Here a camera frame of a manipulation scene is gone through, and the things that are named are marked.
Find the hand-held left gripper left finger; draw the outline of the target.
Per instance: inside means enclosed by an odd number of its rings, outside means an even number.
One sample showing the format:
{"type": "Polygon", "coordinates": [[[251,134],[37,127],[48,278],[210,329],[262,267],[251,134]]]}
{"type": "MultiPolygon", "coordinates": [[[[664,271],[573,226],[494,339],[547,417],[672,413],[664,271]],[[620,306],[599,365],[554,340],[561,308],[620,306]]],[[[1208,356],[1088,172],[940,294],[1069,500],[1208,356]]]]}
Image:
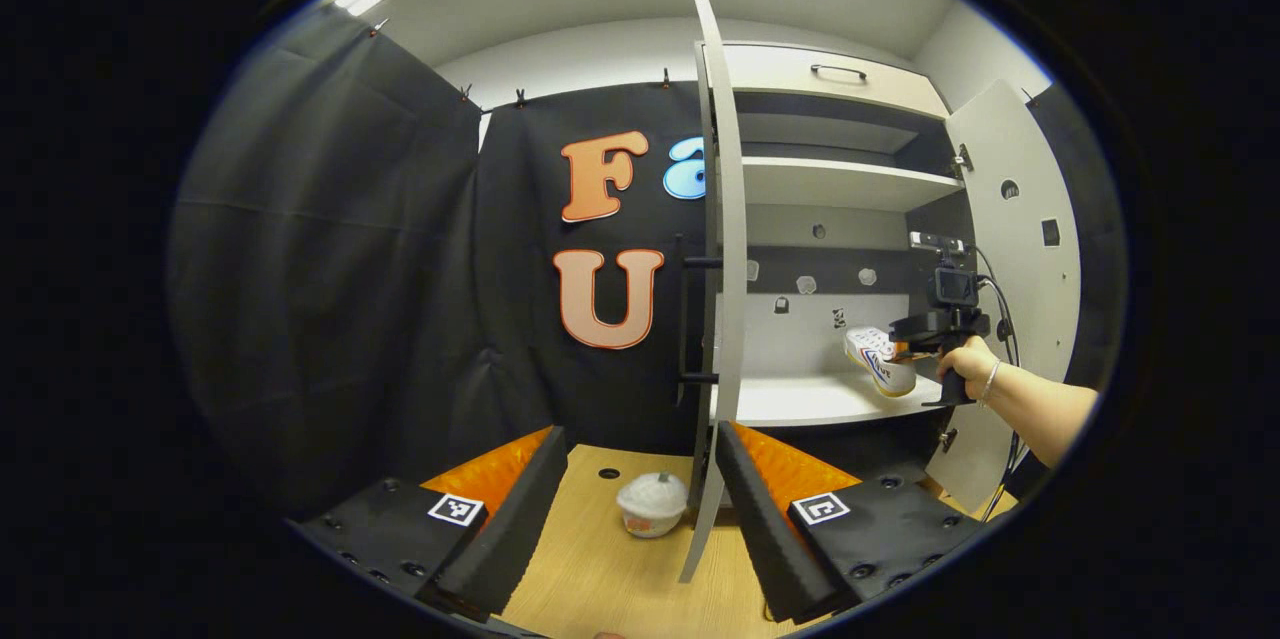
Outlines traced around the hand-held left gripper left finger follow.
{"type": "Polygon", "coordinates": [[[567,466],[564,429],[547,426],[426,481],[379,478],[291,526],[390,592],[483,621],[524,580],[567,466]]]}

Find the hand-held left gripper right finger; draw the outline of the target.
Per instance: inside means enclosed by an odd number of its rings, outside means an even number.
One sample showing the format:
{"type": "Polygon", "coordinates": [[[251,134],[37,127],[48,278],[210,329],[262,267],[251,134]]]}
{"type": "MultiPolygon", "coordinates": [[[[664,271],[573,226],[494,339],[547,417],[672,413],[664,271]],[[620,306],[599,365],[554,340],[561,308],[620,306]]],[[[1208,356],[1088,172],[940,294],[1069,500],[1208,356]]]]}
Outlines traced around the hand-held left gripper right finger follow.
{"type": "Polygon", "coordinates": [[[873,601],[983,526],[895,473],[858,478],[740,423],[718,423],[716,465],[776,622],[873,601]]]}

